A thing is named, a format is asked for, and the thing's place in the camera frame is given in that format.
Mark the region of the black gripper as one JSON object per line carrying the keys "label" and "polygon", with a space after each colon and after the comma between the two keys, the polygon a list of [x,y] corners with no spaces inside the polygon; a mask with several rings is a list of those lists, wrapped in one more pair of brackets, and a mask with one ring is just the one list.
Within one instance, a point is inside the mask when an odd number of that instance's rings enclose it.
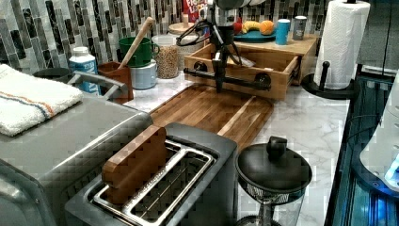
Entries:
{"label": "black gripper", "polygon": [[210,27],[210,43],[219,52],[215,53],[212,60],[215,72],[216,92],[219,93],[223,88],[226,75],[227,57],[233,45],[233,22],[229,18],[227,10],[218,7],[208,8],[208,25]]}

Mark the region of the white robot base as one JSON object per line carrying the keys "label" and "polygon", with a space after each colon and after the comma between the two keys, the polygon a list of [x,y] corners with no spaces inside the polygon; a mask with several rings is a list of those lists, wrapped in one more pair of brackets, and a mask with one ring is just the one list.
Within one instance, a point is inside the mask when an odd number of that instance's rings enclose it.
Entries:
{"label": "white robot base", "polygon": [[371,187],[398,198],[399,193],[399,81],[395,75],[380,123],[360,152],[365,181]]}

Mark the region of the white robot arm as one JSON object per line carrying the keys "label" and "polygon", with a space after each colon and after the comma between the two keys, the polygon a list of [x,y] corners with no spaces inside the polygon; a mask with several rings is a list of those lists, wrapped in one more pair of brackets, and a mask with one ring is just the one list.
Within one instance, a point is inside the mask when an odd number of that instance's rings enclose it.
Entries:
{"label": "white robot arm", "polygon": [[228,46],[231,45],[238,55],[238,49],[233,42],[233,26],[226,23],[226,17],[222,14],[216,15],[216,9],[231,10],[247,5],[250,0],[208,0],[208,25],[210,26],[210,42],[215,46],[215,56],[212,59],[215,72],[216,91],[220,92],[223,83],[232,83],[254,89],[270,89],[270,79],[265,75],[259,81],[247,82],[241,79],[225,78],[228,57],[241,65],[241,58],[235,59]]}

